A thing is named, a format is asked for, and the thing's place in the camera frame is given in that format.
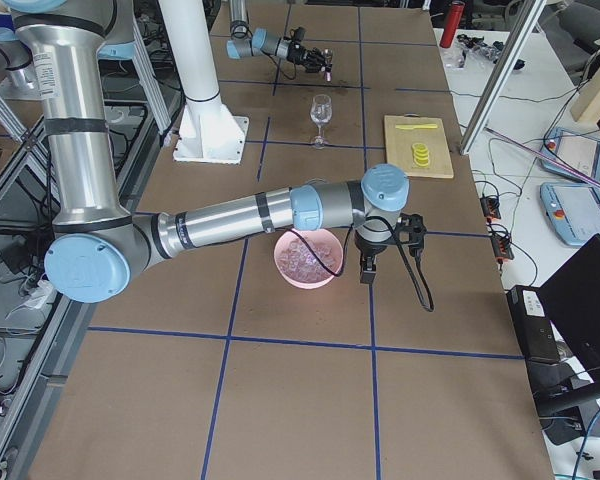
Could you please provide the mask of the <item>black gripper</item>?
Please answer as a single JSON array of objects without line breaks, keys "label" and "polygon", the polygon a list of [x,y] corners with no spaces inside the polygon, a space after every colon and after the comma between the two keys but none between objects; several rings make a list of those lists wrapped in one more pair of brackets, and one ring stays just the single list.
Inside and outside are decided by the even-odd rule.
[{"label": "black gripper", "polygon": [[323,50],[318,48],[308,49],[297,46],[294,49],[294,64],[304,68],[306,73],[323,73]]},{"label": "black gripper", "polygon": [[355,237],[354,241],[360,254],[360,283],[372,285],[377,273],[376,256],[380,253],[380,246],[363,237]]}]

